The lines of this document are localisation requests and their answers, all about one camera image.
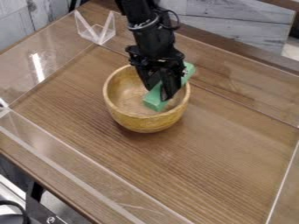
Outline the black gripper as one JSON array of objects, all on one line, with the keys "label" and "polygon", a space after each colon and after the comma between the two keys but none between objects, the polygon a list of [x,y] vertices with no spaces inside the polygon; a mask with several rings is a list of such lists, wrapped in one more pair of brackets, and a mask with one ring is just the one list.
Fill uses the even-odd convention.
[{"label": "black gripper", "polygon": [[153,56],[141,52],[136,45],[129,45],[125,52],[129,55],[129,63],[134,67],[145,89],[150,90],[161,77],[161,101],[165,102],[172,99],[182,85],[182,76],[185,75],[184,54],[172,48]]}]

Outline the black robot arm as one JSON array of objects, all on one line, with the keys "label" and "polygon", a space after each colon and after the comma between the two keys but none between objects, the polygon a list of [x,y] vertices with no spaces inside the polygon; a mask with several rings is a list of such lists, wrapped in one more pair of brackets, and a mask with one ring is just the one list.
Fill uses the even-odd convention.
[{"label": "black robot arm", "polygon": [[160,99],[173,98],[182,86],[184,54],[174,48],[172,10],[160,7],[156,0],[114,0],[121,15],[126,19],[126,29],[132,32],[134,44],[125,47],[129,64],[148,91],[157,83]]}]

